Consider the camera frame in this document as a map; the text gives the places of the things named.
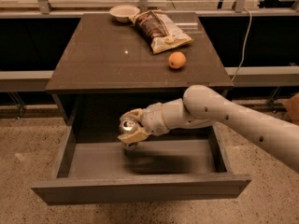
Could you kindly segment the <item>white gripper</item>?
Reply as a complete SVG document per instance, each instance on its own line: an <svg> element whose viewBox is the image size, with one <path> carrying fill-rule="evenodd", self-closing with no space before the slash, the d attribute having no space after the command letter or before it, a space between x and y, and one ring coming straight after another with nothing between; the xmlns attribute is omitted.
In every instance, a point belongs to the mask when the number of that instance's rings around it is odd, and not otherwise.
<svg viewBox="0 0 299 224"><path fill-rule="evenodd" d="M160 136L169 132L164 122L163 105L161 103L149 105L143 110L141 108L130 110L120 117L120 119L126 118L140 122L145 130L137 129L133 132L119 135L118 138L125 145L146 140L149 135Z"/></svg>

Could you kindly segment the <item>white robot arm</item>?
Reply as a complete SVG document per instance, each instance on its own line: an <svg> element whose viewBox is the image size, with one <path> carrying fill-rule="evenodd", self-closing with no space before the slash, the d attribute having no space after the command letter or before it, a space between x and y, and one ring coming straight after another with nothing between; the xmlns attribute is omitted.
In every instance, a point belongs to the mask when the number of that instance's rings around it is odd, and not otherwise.
<svg viewBox="0 0 299 224"><path fill-rule="evenodd" d="M237 105L209 87L190 86L177 100L131 110L120 117L119 139L129 147L180 129L197 129L219 122L299 172L299 126Z"/></svg>

